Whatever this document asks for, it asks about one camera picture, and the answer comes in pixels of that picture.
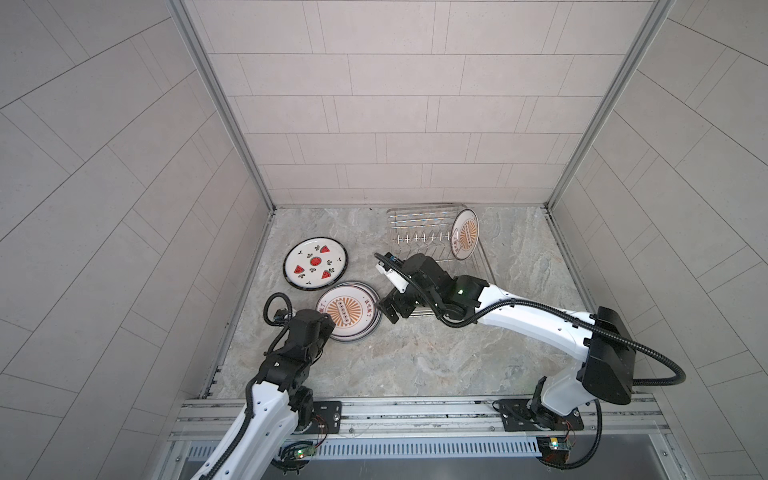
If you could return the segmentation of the white plate orange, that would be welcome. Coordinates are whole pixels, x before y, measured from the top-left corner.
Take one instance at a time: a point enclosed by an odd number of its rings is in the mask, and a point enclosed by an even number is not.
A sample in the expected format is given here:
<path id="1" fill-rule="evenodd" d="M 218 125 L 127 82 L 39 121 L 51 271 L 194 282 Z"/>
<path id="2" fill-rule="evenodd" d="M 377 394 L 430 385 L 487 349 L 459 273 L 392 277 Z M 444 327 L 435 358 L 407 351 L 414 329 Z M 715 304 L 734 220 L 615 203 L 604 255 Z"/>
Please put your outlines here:
<path id="1" fill-rule="evenodd" d="M 451 227 L 450 247 L 452 255 L 460 261 L 472 255 L 479 243 L 479 222 L 471 209 L 460 211 Z"/>

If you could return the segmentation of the white blue-rim watermelon plate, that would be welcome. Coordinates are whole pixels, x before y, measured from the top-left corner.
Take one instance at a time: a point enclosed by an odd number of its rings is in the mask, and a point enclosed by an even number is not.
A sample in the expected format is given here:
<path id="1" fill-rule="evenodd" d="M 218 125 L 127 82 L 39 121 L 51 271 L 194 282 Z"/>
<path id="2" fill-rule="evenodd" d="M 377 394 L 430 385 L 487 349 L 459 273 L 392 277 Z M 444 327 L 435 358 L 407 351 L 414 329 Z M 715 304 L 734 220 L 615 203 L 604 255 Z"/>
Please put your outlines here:
<path id="1" fill-rule="evenodd" d="M 283 261 L 283 275 L 292 287 L 315 291 L 339 281 L 347 270 L 347 249 L 337 240 L 314 237 L 295 245 Z"/>

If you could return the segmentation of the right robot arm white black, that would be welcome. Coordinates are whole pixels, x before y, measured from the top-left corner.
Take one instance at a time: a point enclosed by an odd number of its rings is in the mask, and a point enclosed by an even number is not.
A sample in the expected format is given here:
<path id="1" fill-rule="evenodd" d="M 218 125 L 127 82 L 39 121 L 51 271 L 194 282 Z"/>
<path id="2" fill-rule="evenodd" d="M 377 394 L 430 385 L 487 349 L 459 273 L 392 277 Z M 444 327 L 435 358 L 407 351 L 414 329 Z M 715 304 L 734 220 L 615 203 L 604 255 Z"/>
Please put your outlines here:
<path id="1" fill-rule="evenodd" d="M 392 283 L 378 309 L 391 321 L 425 307 L 445 326 L 499 327 L 533 338 L 568 354 L 572 362 L 539 380 L 517 418 L 541 429 L 557 425 L 578 407 L 600 400 L 627 405 L 632 399 L 635 353 L 618 315 L 573 312 L 513 295 L 481 278 L 453 277 L 436 261 L 416 254 L 402 261 L 377 254 L 377 269 Z"/>

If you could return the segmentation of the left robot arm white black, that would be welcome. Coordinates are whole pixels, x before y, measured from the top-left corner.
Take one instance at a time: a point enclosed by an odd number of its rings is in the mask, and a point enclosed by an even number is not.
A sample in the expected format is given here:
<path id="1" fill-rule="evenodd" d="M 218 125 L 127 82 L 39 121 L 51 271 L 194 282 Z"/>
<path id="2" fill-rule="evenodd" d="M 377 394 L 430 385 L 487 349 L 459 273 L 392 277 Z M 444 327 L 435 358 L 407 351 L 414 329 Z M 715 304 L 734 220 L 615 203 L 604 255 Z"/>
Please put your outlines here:
<path id="1" fill-rule="evenodd" d="M 313 393 L 304 381 L 334 328 L 329 315 L 310 309 L 284 322 L 246 384 L 243 409 L 195 479 L 263 476 L 285 440 L 311 422 Z"/>

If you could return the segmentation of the left circuit board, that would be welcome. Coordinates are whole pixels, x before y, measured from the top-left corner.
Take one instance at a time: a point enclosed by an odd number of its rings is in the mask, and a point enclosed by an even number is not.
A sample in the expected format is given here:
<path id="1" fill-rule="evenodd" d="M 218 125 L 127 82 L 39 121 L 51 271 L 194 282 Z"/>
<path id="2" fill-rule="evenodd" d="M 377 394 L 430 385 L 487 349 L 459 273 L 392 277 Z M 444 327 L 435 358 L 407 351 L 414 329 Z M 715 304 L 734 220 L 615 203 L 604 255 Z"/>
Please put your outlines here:
<path id="1" fill-rule="evenodd" d="M 289 444 L 283 448 L 280 458 L 283 462 L 302 462 L 308 461 L 316 453 L 317 446 L 310 441 L 299 441 Z"/>

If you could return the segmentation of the circuit board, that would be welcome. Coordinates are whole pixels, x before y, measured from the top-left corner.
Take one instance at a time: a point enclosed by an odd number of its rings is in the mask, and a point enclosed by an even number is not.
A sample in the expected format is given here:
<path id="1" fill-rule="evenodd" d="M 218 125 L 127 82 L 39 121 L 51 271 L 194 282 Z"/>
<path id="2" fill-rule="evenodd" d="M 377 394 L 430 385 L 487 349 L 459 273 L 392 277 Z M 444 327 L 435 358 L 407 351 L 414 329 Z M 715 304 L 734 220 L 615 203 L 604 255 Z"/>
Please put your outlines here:
<path id="1" fill-rule="evenodd" d="M 317 446 L 310 441 L 299 441 L 289 444 L 283 448 L 280 458 L 283 462 L 302 462 L 308 461 L 316 453 Z"/>
<path id="2" fill-rule="evenodd" d="M 566 436 L 539 436 L 536 438 L 540 462 L 565 465 L 569 461 L 573 441 Z"/>

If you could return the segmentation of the right circuit board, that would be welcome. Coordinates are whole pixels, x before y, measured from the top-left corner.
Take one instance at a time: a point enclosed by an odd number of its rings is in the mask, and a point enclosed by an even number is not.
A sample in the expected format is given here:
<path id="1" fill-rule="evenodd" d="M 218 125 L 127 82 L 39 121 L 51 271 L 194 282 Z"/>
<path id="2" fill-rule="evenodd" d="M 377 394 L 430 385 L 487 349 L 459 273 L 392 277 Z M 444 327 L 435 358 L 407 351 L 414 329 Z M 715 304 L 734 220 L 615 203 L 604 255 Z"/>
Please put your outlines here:
<path id="1" fill-rule="evenodd" d="M 540 462 L 565 465 L 569 461 L 573 441 L 566 436 L 539 436 L 536 438 Z"/>

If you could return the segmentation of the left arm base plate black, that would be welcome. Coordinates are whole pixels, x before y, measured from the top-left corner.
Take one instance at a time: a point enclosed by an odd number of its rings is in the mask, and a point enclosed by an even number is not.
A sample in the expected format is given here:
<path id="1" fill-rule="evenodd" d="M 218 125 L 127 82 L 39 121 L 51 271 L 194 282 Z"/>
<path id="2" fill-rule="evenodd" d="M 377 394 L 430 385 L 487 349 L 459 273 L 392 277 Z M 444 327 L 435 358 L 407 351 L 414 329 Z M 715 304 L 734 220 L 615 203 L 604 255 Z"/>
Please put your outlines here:
<path id="1" fill-rule="evenodd" d="M 309 422 L 299 426 L 296 434 L 325 435 L 340 431 L 343 404 L 341 401 L 315 401 L 308 417 Z"/>

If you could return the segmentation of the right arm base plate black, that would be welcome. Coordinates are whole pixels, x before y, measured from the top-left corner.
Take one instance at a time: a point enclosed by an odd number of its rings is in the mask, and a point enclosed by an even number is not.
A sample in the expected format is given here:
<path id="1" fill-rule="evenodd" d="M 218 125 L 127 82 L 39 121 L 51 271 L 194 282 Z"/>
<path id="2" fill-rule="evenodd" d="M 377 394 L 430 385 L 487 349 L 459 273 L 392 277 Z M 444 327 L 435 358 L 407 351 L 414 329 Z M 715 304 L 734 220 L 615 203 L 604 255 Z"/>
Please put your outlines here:
<path id="1" fill-rule="evenodd" d="M 577 409 L 563 417 L 543 407 L 533 411 L 529 403 L 530 398 L 500 399 L 492 403 L 492 408 L 501 416 L 505 432 L 566 432 L 584 429 Z"/>

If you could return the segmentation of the aluminium mounting rail frame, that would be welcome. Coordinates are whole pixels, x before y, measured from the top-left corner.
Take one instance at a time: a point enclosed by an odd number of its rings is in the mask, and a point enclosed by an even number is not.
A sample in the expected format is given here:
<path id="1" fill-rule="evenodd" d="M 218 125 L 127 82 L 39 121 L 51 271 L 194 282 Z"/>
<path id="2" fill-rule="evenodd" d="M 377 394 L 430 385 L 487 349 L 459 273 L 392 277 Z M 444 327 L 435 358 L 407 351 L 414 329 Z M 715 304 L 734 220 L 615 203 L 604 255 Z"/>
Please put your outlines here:
<path id="1" fill-rule="evenodd" d="M 577 408 L 581 431 L 505 432 L 501 416 L 492 408 L 500 400 L 475 397 L 342 398 L 338 434 L 294 433 L 281 448 L 299 441 L 316 444 L 309 460 L 503 458 L 540 457 L 536 438 L 566 436 L 573 441 L 570 455 L 589 449 L 596 433 L 647 440 L 656 456 L 669 462 L 679 444 L 656 398 L 637 393 L 630 404 L 607 402 Z M 178 458 L 201 465 L 211 456 L 243 409 L 242 400 L 190 400 L 183 403 L 169 441 Z"/>

